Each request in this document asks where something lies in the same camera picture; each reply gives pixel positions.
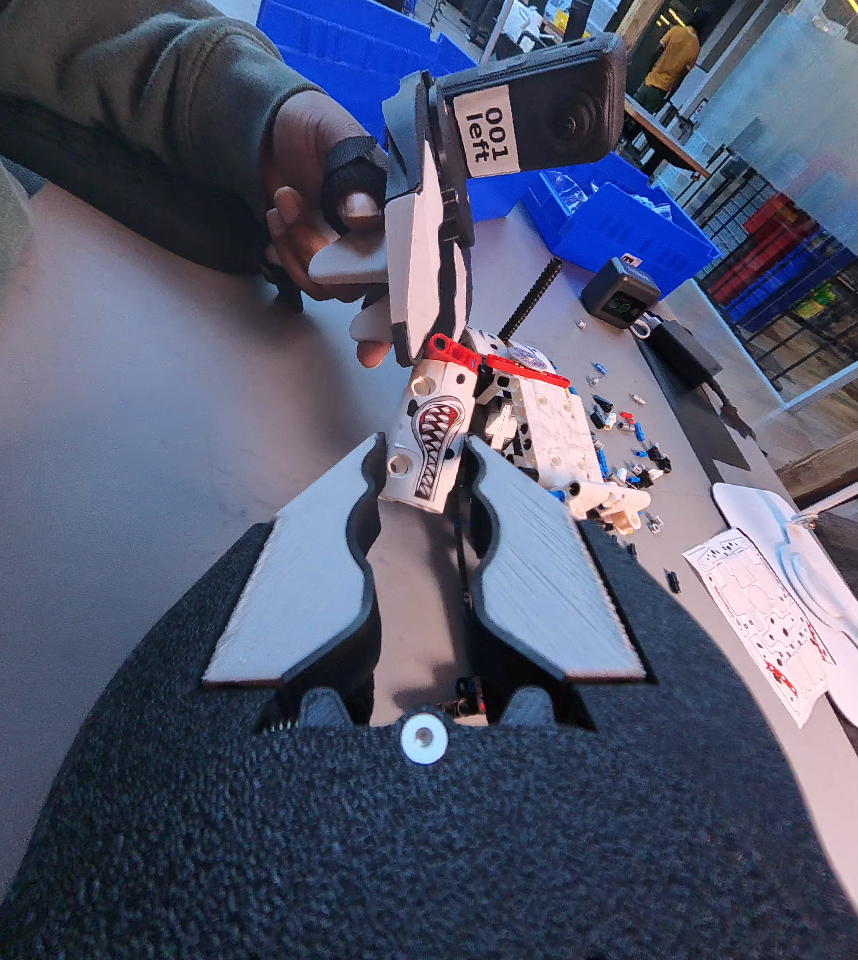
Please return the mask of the black cube device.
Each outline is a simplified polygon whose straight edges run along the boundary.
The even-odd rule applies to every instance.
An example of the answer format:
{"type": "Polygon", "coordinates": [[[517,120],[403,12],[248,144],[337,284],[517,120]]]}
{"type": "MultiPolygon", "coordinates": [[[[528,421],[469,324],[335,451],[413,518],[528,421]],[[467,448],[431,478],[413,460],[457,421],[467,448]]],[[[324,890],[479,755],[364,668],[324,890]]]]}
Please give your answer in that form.
{"type": "Polygon", "coordinates": [[[627,330],[661,299],[661,291],[643,271],[611,258],[579,295],[585,311],[619,330],[627,330]]]}

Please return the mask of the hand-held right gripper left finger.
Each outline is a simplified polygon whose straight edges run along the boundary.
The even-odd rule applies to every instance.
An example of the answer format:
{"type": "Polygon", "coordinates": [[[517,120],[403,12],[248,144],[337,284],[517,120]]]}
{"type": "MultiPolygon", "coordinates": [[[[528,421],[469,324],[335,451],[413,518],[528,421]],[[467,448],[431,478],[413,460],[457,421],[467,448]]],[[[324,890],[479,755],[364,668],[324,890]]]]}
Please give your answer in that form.
{"type": "Polygon", "coordinates": [[[203,682],[359,687],[381,650],[372,568],[387,442],[371,435],[280,510],[203,682]]]}

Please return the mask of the pile of small toy pieces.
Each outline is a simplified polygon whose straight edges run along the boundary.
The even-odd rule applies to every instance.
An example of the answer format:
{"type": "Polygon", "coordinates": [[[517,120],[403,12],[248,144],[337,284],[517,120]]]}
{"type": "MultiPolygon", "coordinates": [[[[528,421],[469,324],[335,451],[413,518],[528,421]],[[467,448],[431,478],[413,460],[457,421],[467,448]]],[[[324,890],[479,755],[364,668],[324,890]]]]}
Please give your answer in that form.
{"type": "Polygon", "coordinates": [[[579,454],[579,492],[567,493],[570,512],[597,520],[610,533],[631,537],[662,520],[651,507],[654,489],[672,473],[672,461],[651,435],[655,391],[646,386],[641,357],[628,334],[608,334],[584,321],[579,380],[570,390],[588,431],[589,450],[579,454]]]}

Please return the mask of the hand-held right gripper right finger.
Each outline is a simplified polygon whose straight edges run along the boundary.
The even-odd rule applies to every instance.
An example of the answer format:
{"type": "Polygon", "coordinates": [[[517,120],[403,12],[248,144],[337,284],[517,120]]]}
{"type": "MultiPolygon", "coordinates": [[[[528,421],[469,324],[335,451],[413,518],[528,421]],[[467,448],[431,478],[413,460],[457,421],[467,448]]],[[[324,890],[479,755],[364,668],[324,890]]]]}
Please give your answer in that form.
{"type": "Polygon", "coordinates": [[[472,485],[491,529],[472,581],[497,639],[559,681],[637,681],[645,668],[567,508],[477,437],[472,485]]]}

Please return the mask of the person's left hand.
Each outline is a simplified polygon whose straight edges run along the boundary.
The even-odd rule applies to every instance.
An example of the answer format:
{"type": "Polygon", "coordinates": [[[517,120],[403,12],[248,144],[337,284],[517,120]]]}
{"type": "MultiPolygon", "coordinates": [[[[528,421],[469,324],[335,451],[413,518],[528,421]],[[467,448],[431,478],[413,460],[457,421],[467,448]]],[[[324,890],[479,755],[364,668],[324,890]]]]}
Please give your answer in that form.
{"type": "Polygon", "coordinates": [[[313,282],[308,269],[336,236],[319,210],[327,155],[339,141],[364,135],[363,127],[339,103],[312,90],[281,105],[264,140],[262,179],[270,235],[266,258],[318,302],[335,298],[350,304],[363,297],[360,286],[313,282]]]}

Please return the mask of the person's left forearm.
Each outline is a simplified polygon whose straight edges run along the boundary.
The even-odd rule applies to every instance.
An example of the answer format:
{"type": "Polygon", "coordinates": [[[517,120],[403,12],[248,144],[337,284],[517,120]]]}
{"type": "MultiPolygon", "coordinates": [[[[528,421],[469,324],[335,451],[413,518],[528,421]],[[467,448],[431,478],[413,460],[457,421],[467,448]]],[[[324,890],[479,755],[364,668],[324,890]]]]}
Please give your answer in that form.
{"type": "Polygon", "coordinates": [[[103,127],[258,213],[264,134],[314,88],[204,2],[0,2],[0,93],[103,127]]]}

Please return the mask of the white black toy truck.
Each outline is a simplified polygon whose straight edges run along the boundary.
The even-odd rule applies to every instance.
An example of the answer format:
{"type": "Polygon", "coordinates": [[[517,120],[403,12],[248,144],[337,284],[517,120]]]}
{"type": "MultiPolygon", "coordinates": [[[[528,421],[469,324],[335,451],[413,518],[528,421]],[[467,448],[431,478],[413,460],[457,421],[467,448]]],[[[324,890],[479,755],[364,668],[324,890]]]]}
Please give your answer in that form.
{"type": "MultiPolygon", "coordinates": [[[[439,707],[452,717],[488,714],[497,719],[515,690],[540,686],[556,713],[572,722],[578,712],[577,688],[637,680],[555,679],[498,640],[474,609],[473,576],[491,529],[474,504],[478,468],[465,452],[470,437],[479,438],[562,503],[593,560],[583,536],[590,519],[574,517],[567,505],[567,493],[579,492],[579,454],[589,450],[588,431],[576,411],[579,403],[574,402],[570,381],[557,373],[550,359],[514,342],[511,330],[507,325],[489,334],[466,326],[459,342],[437,333],[423,344],[388,442],[382,498],[433,515],[451,507],[464,602],[474,633],[466,643],[469,676],[457,680],[454,699],[439,707]]],[[[645,668],[638,682],[643,681],[643,655],[603,585],[645,668]]]]}

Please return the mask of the blue plastic bin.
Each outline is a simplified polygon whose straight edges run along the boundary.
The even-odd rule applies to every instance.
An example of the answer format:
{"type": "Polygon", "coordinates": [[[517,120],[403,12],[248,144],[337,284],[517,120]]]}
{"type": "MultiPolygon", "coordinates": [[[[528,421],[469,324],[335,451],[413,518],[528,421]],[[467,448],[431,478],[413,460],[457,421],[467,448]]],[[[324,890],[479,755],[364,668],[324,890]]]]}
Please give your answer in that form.
{"type": "Polygon", "coordinates": [[[382,102],[402,78],[430,71],[435,77],[475,63],[445,35],[370,1],[264,1],[257,26],[284,61],[326,90],[380,142],[382,102]]]}
{"type": "Polygon", "coordinates": [[[539,173],[522,202],[556,256],[596,271],[629,254],[664,295],[720,255],[663,189],[614,153],[539,173]]]}

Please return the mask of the black power adapter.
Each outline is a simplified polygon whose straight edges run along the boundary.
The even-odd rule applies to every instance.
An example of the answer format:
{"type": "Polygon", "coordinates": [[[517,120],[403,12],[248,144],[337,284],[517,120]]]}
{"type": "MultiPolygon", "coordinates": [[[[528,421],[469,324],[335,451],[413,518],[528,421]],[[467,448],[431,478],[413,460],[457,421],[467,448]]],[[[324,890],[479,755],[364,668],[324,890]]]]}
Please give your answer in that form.
{"type": "Polygon", "coordinates": [[[651,328],[648,344],[678,375],[685,388],[696,390],[714,381],[722,365],[677,320],[663,319],[651,328]]]}

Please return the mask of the printed sticker sheet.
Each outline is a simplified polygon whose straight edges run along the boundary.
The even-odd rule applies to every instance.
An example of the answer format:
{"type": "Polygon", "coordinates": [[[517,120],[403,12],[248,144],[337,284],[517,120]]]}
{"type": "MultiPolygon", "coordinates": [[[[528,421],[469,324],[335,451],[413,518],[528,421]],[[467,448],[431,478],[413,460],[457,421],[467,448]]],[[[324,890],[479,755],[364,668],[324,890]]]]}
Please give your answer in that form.
{"type": "Polygon", "coordinates": [[[796,726],[803,727],[828,689],[835,661],[795,597],[738,529],[718,534],[684,557],[796,726]]]}

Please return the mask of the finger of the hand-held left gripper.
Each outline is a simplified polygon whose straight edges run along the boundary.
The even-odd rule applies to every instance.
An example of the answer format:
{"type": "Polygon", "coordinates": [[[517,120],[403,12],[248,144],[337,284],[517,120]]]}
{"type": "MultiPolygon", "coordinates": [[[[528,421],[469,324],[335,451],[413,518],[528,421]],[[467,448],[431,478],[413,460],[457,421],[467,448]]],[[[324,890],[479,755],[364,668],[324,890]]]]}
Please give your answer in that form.
{"type": "Polygon", "coordinates": [[[440,258],[439,331],[459,342],[472,305],[471,250],[443,241],[440,258]]]}
{"type": "Polygon", "coordinates": [[[402,367],[416,362],[439,312],[438,231],[444,207],[430,143],[422,145],[422,154],[421,188],[386,207],[390,329],[402,367]]]}

